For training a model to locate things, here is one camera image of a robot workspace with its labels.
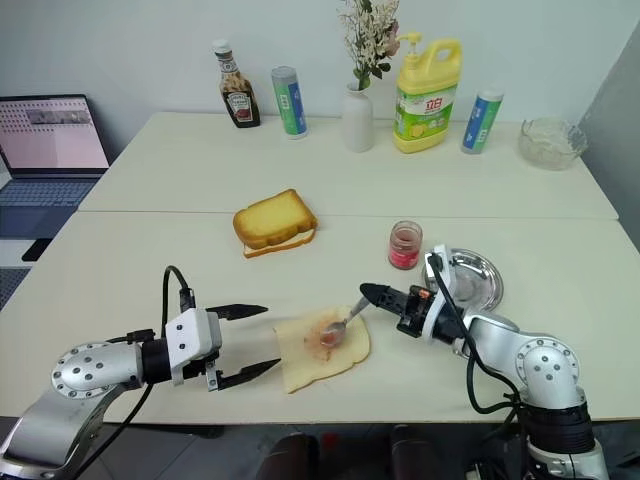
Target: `glass bowl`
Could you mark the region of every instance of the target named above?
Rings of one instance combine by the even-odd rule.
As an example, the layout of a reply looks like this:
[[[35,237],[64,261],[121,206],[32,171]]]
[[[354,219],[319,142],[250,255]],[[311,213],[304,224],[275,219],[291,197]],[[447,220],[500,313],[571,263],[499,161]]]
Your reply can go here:
[[[561,118],[538,118],[522,122],[518,145],[532,165],[565,170],[587,149],[587,137]]]

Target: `person's leg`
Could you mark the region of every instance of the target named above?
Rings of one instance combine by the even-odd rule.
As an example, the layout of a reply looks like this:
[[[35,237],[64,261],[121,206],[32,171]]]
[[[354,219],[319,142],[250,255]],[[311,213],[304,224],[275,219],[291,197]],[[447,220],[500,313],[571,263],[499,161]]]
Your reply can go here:
[[[442,478],[433,446],[408,425],[397,425],[391,432],[391,468],[394,480]]]
[[[273,446],[260,465],[256,480],[312,480],[317,466],[317,440],[298,433]]]

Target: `bread slice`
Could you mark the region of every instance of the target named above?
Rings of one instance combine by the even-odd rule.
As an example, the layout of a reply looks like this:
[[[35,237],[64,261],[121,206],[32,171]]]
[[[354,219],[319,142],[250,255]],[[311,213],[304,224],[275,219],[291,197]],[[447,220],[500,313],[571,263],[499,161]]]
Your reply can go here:
[[[253,250],[286,242],[317,224],[316,217],[292,188],[254,203],[233,217],[238,238]]]
[[[291,237],[289,240],[285,240],[278,245],[269,245],[264,248],[260,248],[258,250],[254,250],[251,247],[244,246],[244,256],[247,258],[258,257],[260,255],[264,255],[265,253],[277,252],[279,250],[288,250],[290,248],[299,247],[300,245],[304,245],[305,243],[309,243],[313,240],[313,236],[316,234],[315,229],[307,230],[304,233],[299,233],[294,237]]]

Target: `laptop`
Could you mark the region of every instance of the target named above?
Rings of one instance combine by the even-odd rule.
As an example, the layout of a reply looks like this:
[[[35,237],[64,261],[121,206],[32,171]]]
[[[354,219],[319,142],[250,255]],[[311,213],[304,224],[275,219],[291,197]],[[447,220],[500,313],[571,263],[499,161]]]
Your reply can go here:
[[[53,238],[109,168],[84,95],[0,97],[0,238]]]

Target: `white vase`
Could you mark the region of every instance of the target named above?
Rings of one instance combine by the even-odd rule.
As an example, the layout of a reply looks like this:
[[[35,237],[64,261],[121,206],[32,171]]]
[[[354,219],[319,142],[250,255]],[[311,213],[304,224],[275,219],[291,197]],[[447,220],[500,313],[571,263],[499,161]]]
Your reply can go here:
[[[342,139],[352,152],[365,152],[373,146],[373,105],[358,83],[347,85],[342,104]]]

